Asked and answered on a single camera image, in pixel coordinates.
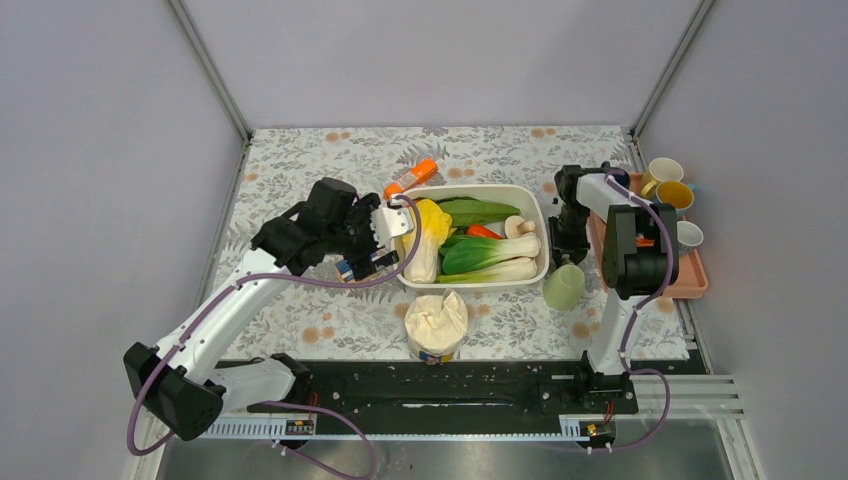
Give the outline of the light blue floral mug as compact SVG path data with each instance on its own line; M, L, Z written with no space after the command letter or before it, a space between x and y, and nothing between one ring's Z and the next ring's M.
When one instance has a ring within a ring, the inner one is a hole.
M655 203L671 205L678 219L681 219L695 202L694 190L690 185L680 181L668 181L660 183L654 193Z

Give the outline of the yellow mug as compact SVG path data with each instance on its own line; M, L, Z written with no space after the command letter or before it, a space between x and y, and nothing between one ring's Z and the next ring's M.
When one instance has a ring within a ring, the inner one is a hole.
M664 182L679 182L684 178L685 170L676 160L667 157L653 159L643 173L640 196L651 198L658 186Z

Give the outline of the white rectangular basin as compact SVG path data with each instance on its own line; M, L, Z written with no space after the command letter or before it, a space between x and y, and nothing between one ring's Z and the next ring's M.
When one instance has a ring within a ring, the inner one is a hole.
M437 292L443 288L456 291L501 291L525 288L541 281L548 273L551 262L550 241L547 228L543 225L543 212L536 196L529 189L511 184L460 184L444 186L423 186L408 190L406 196L413 200L422 198L433 201L453 197L471 197L477 200L494 201L514 206L520 210L520 216L535 223L535 234L539 238L540 252L534 257L536 274L533 277L514 281L464 282L453 284L415 283L407 279L403 273L398 280L410 289Z

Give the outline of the dark blue mug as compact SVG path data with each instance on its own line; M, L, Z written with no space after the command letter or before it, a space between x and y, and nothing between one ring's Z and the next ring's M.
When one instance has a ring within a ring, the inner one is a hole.
M628 189L631 184L630 174L621 168L613 167L609 161L604 161L600 166L605 175L611 175L617 184Z

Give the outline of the lower bok choy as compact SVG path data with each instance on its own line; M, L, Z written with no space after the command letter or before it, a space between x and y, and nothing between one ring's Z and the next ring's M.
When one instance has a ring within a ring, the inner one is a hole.
M436 282L440 284L515 282L531 279L536 274L536 262L530 258L520 257L499 262L477 271L438 275Z

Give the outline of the pink tray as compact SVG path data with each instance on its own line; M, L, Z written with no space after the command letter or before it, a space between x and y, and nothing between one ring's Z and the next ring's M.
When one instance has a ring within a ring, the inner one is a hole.
M607 174L605 173L590 173L577 181L576 199L580 205L590 210L590 216L587 220L588 239L594 251L605 289L608 289L608 282L604 268L604 251L607 233L606 220L610 206L626 205L634 207L646 215L649 220L653 220L653 217L645 211L645 207L653 207L654 204L650 200L638 196L642 176L642 173L629 175L631 184L627 187L627 192L618 183L611 186L607 182ZM701 298L708 288L709 282L699 253L696 250L684 253L677 246L674 246L674 249L678 253L677 277L665 288L663 296L676 299Z

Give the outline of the king oyster mushroom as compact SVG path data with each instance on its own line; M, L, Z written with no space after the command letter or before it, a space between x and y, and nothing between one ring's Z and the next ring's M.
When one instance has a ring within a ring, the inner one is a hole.
M525 234L533 233L536 224L532 220L525 219L519 215L508 217L504 221L504 236L507 239L519 238Z

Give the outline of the light green cup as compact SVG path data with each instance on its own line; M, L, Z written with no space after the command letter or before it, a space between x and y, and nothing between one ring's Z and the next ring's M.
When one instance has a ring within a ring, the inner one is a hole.
M543 284L543 298L547 306L557 311L571 310L584 291L585 274L574 264L557 268Z

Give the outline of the green leaf vegetable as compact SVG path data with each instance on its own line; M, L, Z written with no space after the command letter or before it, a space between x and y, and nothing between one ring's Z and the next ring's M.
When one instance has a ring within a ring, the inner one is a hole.
M512 205L472 197L453 197L437 200L440 209L451 216L451 226L465 228L474 224L486 225L505 221L521 211Z

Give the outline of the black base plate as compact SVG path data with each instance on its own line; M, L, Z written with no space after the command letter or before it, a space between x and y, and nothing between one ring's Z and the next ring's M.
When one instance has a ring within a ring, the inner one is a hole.
M563 416L614 419L639 406L632 381L577 361L304 361L287 402L342 414L369 435L542 435Z

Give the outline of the grey mug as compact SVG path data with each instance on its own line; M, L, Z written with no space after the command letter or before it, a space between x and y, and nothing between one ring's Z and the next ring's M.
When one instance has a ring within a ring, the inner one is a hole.
M705 239L702 229L693 222L680 220L677 222L676 228L677 250L681 257L693 252Z

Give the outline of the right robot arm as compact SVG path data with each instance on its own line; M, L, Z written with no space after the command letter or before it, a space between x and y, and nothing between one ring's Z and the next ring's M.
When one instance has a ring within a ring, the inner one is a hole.
M582 262L590 247L587 222L606 225L601 276L608 287L601 330L581 357L570 396L579 407L597 412L613 394L630 386L630 357L642 310L678 275L676 214L667 203L653 203L623 185L628 173L565 165L554 176L562 202L548 220L551 258L556 266Z

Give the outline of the upper bok choy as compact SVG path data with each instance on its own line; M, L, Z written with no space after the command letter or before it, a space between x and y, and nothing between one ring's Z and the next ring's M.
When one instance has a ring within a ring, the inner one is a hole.
M471 237L449 247L443 254L442 272L447 275L465 274L517 258L535 258L541 251L541 241L535 234L513 239Z

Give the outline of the orange mug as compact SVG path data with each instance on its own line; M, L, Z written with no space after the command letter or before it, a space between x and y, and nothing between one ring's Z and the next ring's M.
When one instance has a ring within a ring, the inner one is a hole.
M644 236L638 236L636 238L636 246L638 249L650 249L653 248L656 244L656 240L653 238L647 238Z

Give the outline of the blue orange box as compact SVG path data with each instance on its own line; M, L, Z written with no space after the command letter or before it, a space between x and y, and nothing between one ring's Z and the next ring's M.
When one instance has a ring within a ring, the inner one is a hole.
M338 278L342 283L359 282L374 274L371 262L365 260L351 262L342 259L335 263L335 267Z

